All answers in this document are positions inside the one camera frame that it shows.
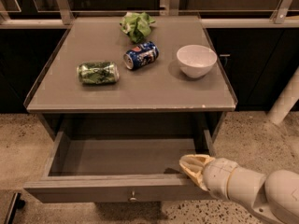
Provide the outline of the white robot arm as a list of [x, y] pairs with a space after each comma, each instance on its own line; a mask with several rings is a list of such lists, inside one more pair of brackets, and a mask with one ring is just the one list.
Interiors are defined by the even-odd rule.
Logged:
[[181, 170], [212, 198], [238, 203], [265, 224], [299, 224], [298, 155], [287, 128], [298, 101], [292, 75], [268, 112], [234, 112], [224, 119], [214, 156], [184, 155]]

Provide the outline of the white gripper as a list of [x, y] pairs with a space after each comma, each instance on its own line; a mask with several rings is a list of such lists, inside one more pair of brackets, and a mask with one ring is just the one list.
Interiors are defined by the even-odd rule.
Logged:
[[235, 161], [225, 158], [214, 160], [209, 155], [191, 154], [182, 156], [179, 165], [200, 189], [208, 191], [213, 198], [228, 200], [228, 181], [238, 166]]

